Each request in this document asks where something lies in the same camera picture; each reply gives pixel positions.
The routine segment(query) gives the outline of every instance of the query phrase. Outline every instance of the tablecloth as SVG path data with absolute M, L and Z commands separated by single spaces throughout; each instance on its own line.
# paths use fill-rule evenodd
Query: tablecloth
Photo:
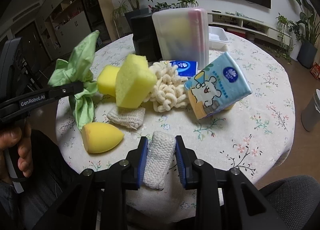
M 57 110 L 56 133 L 66 162 L 78 173 L 86 168 L 108 169 L 124 159 L 129 150 L 135 149 L 140 137 L 151 140 L 154 131 L 164 131 L 182 135 L 185 146 L 215 168 L 239 168 L 252 183 L 271 167 L 281 164 L 290 152 L 295 125 L 288 75 L 273 57 L 253 43 L 230 33 L 227 37 L 230 40 L 228 52 L 242 68 L 253 94 L 237 102 L 231 110 L 199 121 L 190 105 L 156 113 L 150 102 L 144 103 L 144 124 L 137 131 L 117 126 L 124 133 L 123 141 L 116 148 L 95 155 L 85 151 L 68 98 L 62 98 Z M 94 78 L 105 65 L 120 66 L 129 53 L 134 53 L 132 35 L 97 51 L 91 68 Z M 210 50 L 209 60 L 213 61 L 220 54 L 220 51 Z M 94 120 L 109 122 L 106 114 L 114 106 L 115 99 L 97 93 L 93 100 Z M 178 221 L 195 215 L 196 191 L 182 188 L 173 158 L 162 191 L 144 186 L 138 191 L 128 191 L 127 203 L 161 221 Z

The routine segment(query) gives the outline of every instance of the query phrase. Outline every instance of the trash can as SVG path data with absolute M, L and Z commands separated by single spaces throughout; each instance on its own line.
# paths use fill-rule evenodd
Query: trash can
M 301 113 L 301 122 L 307 131 L 311 131 L 318 121 L 320 121 L 320 90 L 316 89 L 309 104 Z

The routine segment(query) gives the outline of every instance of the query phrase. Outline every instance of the hand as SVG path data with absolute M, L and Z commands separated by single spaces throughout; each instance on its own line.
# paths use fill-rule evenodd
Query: hand
M 24 135 L 21 138 L 21 129 L 19 127 L 4 129 L 0 131 L 0 180 L 12 184 L 8 170 L 4 161 L 3 150 L 18 144 L 18 168 L 25 177 L 30 177 L 33 171 L 32 152 L 31 152 L 31 127 L 26 122 Z

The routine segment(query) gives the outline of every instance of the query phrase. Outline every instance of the white tv cabinet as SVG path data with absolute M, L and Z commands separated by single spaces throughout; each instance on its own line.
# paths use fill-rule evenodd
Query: white tv cabinet
M 279 41 L 281 40 L 280 32 L 265 22 L 259 22 L 232 14 L 213 12 L 212 10 L 207 10 L 207 12 L 209 26 L 222 28 L 231 27 L 233 29 L 250 32 L 255 34 L 258 39 L 279 45 Z M 290 44 L 290 36 L 287 33 L 284 33 L 284 42 L 286 45 Z

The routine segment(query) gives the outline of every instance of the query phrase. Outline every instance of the green fabric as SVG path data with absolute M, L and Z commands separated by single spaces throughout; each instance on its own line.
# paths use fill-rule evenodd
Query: green fabric
M 56 68 L 49 79 L 49 86 L 59 86 L 75 81 L 84 83 L 84 90 L 74 96 L 69 96 L 69 103 L 79 130 L 92 122 L 94 108 L 92 96 L 98 91 L 97 82 L 89 70 L 94 59 L 99 31 L 94 31 L 77 45 L 69 58 L 69 62 L 57 59 Z

